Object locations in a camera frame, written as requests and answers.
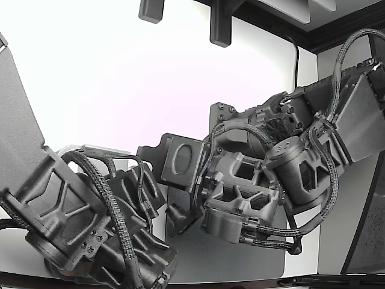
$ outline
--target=wall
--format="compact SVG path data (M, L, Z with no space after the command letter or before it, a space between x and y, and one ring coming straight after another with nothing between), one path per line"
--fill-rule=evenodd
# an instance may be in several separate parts
M259 28L234 19L223 49L209 42L209 8L192 0L167 0L157 25L139 20L139 0L106 3L2 1L1 33L54 150L89 143L136 152L165 132L202 139L211 104L242 111L293 89L292 45ZM307 85L317 80L316 56L300 56ZM0 271L47 276L24 235L0 233L8 244Z
M317 55L318 79L324 79L333 74L334 64L342 45L326 50ZM342 69L356 66L358 63L372 57L369 37L357 39L349 48L343 61Z

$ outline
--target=gray metal bracket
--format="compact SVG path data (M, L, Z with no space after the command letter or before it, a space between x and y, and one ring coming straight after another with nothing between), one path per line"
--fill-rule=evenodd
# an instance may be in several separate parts
M232 38L231 17L245 0L212 0L210 42L228 47Z
M234 12L245 0L212 0L210 21L210 42L228 47L231 44ZM151 23L159 23L163 18L164 0L141 0L139 18Z
M163 18L164 0L141 0L139 18L151 23L159 23Z

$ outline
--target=black shelf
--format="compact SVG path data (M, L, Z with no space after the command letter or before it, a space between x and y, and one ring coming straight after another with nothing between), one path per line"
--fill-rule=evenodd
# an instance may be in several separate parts
M370 5L309 32L245 0L194 1L211 7L210 41L222 47L231 44L232 16L283 39L290 37L299 47L314 54L341 45L359 29L382 30L385 28L385 1ZM140 18L157 23L161 20L163 8L164 0L142 0Z

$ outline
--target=cylindrical motor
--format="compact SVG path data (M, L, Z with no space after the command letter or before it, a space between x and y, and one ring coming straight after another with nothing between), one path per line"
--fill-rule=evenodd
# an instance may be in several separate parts
M267 168L275 171L293 205L306 205L309 209L322 201L322 194L330 186L327 167L314 149L305 147L300 137L281 141L266 156Z

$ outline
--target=metal bracket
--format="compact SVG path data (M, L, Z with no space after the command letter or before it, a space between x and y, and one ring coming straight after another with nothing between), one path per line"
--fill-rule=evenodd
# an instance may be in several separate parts
M210 42L228 47L231 44L232 21L234 12L245 0L212 0Z
M159 23L163 18L164 0L141 0L139 18L151 23Z

